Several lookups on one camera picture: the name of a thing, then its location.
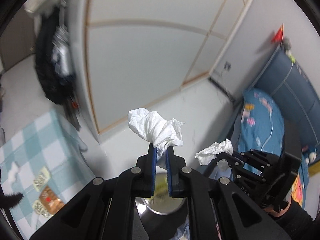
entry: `white floor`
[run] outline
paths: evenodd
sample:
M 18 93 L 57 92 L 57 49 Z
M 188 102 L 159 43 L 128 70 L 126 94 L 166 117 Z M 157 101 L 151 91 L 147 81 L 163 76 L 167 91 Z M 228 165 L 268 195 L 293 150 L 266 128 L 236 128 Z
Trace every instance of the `white floor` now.
M 7 141 L 38 116 L 55 107 L 45 96 L 34 70 L 31 56 L 11 68 L 1 78 L 6 89 L 3 99 L 1 125 Z M 196 167 L 194 154 L 214 143 L 232 112 L 230 101 L 207 80 L 202 81 L 171 98 L 151 107 L 165 119 L 175 118 L 185 122 L 181 127 L 183 147 L 175 147 L 175 153 L 185 158 L 187 165 Z M 134 134 L 124 123 L 101 145 L 95 141 L 84 120 L 79 136 L 89 150 L 83 153 L 96 176 L 105 179 L 118 176 L 135 165 L 139 156 L 146 154 L 148 143 Z

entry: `metal screw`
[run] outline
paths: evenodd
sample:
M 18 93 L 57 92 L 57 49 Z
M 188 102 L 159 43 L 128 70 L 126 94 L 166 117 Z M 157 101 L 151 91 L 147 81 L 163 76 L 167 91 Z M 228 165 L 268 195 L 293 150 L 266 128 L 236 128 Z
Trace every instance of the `metal screw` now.
M 223 184 L 223 185 L 228 185 L 229 182 L 230 182 L 230 179 L 228 179 L 227 177 L 221 177 L 219 179 L 220 183 Z
M 131 172 L 132 172 L 133 174 L 138 174 L 138 173 L 141 172 L 141 169 L 140 169 L 139 167 L 133 167 L 133 168 L 131 169 Z
M 181 168 L 181 171 L 183 173 L 190 173 L 192 171 L 192 169 L 190 167 L 188 167 L 188 166 L 184 166 L 184 167 Z
M 100 185 L 102 182 L 103 182 L 103 179 L 99 178 L 99 177 L 98 178 L 94 178 L 93 181 L 92 181 L 92 183 L 94 185 Z

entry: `blue patterned fabric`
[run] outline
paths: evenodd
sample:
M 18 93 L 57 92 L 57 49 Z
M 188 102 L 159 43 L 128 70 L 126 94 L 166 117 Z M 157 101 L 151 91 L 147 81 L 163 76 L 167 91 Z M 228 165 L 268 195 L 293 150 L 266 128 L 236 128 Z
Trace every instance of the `blue patterned fabric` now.
M 8 172 L 12 162 L 19 166 L 20 171 L 16 182 L 10 184 Z M 44 166 L 51 174 L 47 185 L 64 203 L 94 178 L 80 153 L 76 129 L 54 110 L 26 126 L 0 148 L 4 193 L 21 192 L 24 195 L 19 205 L 11 209 L 24 239 L 29 239 L 48 220 L 32 209 L 40 195 L 33 186 L 33 180 Z
M 267 93 L 259 89 L 247 90 L 243 95 L 238 152 L 255 149 L 280 156 L 284 136 L 284 120 L 280 109 Z M 244 168 L 260 174 L 248 164 Z

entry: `checkered tablecloth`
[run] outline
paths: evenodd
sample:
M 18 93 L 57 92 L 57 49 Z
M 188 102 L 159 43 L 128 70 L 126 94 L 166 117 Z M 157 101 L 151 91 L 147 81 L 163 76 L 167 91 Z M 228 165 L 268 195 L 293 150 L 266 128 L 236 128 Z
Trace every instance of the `checkered tablecloth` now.
M 8 182 L 15 162 L 20 171 L 16 182 Z M 48 219 L 36 214 L 32 204 L 39 197 L 32 184 L 43 166 L 51 173 L 48 186 L 67 203 L 94 175 L 80 153 L 76 129 L 55 110 L 47 112 L 18 132 L 0 148 L 1 185 L 5 194 L 23 193 L 11 213 L 24 239 Z

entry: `blue headboard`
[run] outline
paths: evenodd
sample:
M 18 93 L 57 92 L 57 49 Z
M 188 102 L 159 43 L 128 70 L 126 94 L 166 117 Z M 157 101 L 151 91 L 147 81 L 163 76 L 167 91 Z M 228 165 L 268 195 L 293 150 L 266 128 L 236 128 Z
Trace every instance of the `blue headboard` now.
M 253 86 L 270 94 L 283 117 L 297 124 L 302 146 L 319 145 L 320 100 L 302 68 L 283 49 L 276 49 Z

